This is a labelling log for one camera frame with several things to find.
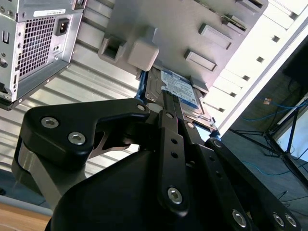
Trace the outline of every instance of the hard drive label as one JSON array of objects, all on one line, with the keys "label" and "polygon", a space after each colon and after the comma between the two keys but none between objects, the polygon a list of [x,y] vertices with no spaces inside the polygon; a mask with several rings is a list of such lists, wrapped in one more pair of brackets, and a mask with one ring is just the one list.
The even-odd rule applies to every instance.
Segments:
[{"label": "hard drive label", "polygon": [[193,87],[189,80],[171,71],[164,70],[161,73],[161,79],[166,84],[166,86],[162,86],[162,90],[167,90],[173,95],[178,96],[181,102],[190,107],[199,109]]}]

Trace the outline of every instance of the black stand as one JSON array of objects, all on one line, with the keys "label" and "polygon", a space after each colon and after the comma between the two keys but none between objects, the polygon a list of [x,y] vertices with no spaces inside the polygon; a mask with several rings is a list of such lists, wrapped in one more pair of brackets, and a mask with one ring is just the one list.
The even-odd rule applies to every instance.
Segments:
[{"label": "black stand", "polygon": [[[270,152],[276,154],[276,156],[272,155],[266,155],[270,157],[278,157],[281,158],[288,169],[299,179],[300,183],[308,190],[308,179],[307,177],[301,172],[301,170],[297,167],[294,159],[291,157],[291,147],[292,147],[292,141],[294,136],[294,131],[296,127],[297,117],[298,117],[298,111],[299,108],[296,108],[280,125],[276,126],[272,131],[247,131],[247,130],[233,130],[229,129],[229,131],[233,132],[236,135],[239,135],[240,137],[243,137],[244,139],[251,141],[252,143],[269,150]],[[291,118],[293,118],[292,122],[292,128],[291,128],[291,134],[288,142],[287,150],[284,151],[279,144],[274,140],[273,135],[276,134],[276,132],[284,126],[285,123],[287,123]],[[269,141],[270,147],[265,146],[264,144],[246,136],[246,135],[257,135],[257,136],[263,136],[267,141]]]}]

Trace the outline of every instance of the aluminum slat wall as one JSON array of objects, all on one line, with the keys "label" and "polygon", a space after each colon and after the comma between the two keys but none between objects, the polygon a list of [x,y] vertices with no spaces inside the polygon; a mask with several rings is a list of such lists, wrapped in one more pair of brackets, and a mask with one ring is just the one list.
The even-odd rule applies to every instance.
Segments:
[{"label": "aluminum slat wall", "polygon": [[[112,6],[114,1],[105,1]],[[27,110],[35,106],[125,99],[135,96],[139,82],[135,76],[101,60],[97,51],[112,9],[89,0],[77,38],[70,67],[14,110],[0,109],[0,168],[10,171],[20,126]],[[97,156],[88,161],[87,176],[114,164],[137,151],[132,145],[125,151]]]}]

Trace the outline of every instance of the ventilation grille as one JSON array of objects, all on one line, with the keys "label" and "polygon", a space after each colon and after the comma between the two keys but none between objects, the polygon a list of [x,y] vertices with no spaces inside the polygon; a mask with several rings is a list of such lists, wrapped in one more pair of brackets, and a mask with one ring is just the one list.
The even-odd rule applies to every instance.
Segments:
[{"label": "ventilation grille", "polygon": [[54,17],[27,20],[23,51],[18,57],[20,77],[47,64],[54,24]]}]

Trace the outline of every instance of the hard drive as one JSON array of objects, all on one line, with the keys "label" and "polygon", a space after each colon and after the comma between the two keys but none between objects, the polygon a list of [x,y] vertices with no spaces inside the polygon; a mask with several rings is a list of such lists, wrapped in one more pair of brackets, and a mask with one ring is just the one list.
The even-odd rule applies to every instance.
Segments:
[{"label": "hard drive", "polygon": [[193,88],[188,79],[172,71],[152,67],[147,77],[145,98],[154,103],[162,90],[178,96],[186,120],[211,132],[217,130],[206,105],[202,103],[204,94],[200,90]]}]

